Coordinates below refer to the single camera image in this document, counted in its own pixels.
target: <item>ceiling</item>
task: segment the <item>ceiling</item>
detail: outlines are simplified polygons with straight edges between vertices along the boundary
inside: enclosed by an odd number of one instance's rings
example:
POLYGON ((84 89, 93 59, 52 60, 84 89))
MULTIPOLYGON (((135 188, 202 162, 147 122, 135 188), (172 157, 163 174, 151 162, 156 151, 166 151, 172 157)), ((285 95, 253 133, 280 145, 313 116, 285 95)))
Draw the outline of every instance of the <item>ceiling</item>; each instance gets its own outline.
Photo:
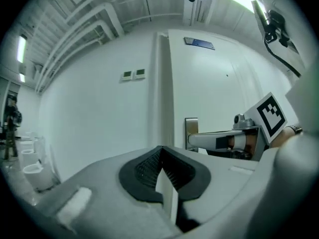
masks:
POLYGON ((261 42, 253 13, 232 0, 30 0, 0 47, 0 76, 19 82, 24 73, 25 84, 41 92, 82 48, 119 38, 143 22, 170 19, 218 25, 261 42), (27 37, 23 64, 16 60, 21 34, 27 37))

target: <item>backpack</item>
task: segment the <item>backpack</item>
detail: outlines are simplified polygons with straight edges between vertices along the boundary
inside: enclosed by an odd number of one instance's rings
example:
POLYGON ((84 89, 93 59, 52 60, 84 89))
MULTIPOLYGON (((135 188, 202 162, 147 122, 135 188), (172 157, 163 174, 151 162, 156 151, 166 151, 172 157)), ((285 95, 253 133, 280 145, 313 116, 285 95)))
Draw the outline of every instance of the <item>backpack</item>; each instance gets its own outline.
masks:
POLYGON ((22 122, 22 114, 19 112, 18 108, 15 107, 15 112, 13 113, 13 125, 20 127, 22 122))

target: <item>wall thermostat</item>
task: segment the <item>wall thermostat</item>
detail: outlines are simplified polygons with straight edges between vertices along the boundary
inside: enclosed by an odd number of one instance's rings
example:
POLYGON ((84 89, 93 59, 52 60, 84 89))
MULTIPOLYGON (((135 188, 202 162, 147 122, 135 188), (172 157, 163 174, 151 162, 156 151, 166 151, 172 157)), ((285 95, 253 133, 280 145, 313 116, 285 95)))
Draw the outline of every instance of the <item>wall thermostat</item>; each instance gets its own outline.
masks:
POLYGON ((135 79, 144 79, 145 78, 145 69, 139 69, 135 73, 135 79))
POLYGON ((132 79, 132 71, 124 72, 122 75, 122 81, 130 81, 132 79))

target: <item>black cable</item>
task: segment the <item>black cable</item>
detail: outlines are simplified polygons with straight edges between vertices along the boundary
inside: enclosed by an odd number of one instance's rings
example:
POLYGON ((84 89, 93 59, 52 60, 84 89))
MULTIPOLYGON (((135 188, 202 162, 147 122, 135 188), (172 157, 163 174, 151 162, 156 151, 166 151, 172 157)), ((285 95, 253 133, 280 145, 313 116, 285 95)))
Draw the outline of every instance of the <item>black cable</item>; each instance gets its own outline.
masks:
POLYGON ((268 52, 276 59, 278 59, 281 63, 283 63, 285 66, 287 66, 298 78, 300 78, 301 74, 289 63, 287 63, 285 60, 283 60, 281 57, 277 56, 274 52, 271 51, 271 49, 268 47, 268 44, 266 42, 266 38, 264 38, 264 44, 266 46, 266 49, 268 52))

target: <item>standing person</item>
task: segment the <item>standing person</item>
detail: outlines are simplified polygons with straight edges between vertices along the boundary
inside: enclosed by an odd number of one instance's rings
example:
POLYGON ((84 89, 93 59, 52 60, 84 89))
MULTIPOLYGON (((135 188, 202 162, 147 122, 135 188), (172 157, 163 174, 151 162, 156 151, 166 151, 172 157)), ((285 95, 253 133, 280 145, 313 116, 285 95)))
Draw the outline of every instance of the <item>standing person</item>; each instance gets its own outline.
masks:
POLYGON ((15 116, 15 113, 17 111, 16 107, 17 99, 16 97, 11 98, 11 106, 7 109, 7 131, 6 131, 6 141, 5 141, 5 154, 4 154, 4 160, 9 159, 9 149, 12 147, 13 149, 13 157, 18 157, 18 151, 16 149, 15 145, 15 125, 13 123, 13 118, 15 116))

